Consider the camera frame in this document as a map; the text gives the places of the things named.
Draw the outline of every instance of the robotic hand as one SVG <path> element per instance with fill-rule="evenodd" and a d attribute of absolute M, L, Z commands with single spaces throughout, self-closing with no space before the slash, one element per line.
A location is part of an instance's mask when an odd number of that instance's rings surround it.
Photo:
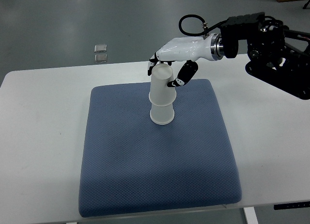
<path fill-rule="evenodd" d="M 185 32 L 182 21 L 188 17 L 200 19 L 203 32 Z M 215 28 L 220 28 L 221 34 L 209 33 Z M 230 17 L 210 28 L 201 17 L 186 15 L 180 19 L 179 29 L 190 37 L 172 39 L 150 58 L 148 65 L 148 75 L 151 75 L 158 62 L 171 65 L 174 61 L 186 61 L 168 87 L 188 83 L 198 70 L 195 61 L 199 58 L 210 61 L 223 56 L 235 58 L 238 41 L 247 40 L 250 59 L 247 73 L 300 99 L 310 99 L 310 34 L 289 30 L 282 21 L 263 12 Z M 298 50 L 286 43 L 285 38 L 306 41 L 308 46 L 305 51 Z"/>
<path fill-rule="evenodd" d="M 206 60 L 215 61 L 223 58 L 219 47 L 220 36 L 220 34 L 213 33 L 205 37 L 193 36 L 172 39 L 151 57 L 148 75 L 151 75 L 152 68 L 157 62 L 167 62 L 171 65 L 173 61 L 186 61 L 177 78 L 168 83 L 168 87 L 185 85 L 198 70 L 196 60 L 205 58 Z"/>

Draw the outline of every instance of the blue cushion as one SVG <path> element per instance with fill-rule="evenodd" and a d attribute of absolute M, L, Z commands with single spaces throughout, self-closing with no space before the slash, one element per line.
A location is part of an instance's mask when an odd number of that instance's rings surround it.
<path fill-rule="evenodd" d="M 150 119 L 150 83 L 92 90 L 79 190 L 82 217 L 236 203 L 241 188 L 211 83 L 177 88 L 174 120 Z"/>

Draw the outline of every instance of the paper cup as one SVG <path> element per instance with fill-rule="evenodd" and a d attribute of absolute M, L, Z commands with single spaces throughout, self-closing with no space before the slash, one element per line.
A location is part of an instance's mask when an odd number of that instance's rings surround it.
<path fill-rule="evenodd" d="M 157 106 L 170 105 L 176 98 L 175 88 L 167 87 L 168 82 L 173 81 L 172 68 L 160 63 L 152 69 L 151 88 L 149 99 Z"/>
<path fill-rule="evenodd" d="M 174 110 L 172 103 L 167 106 L 157 106 L 152 104 L 150 112 L 151 120 L 159 125 L 166 125 L 174 118 Z"/>

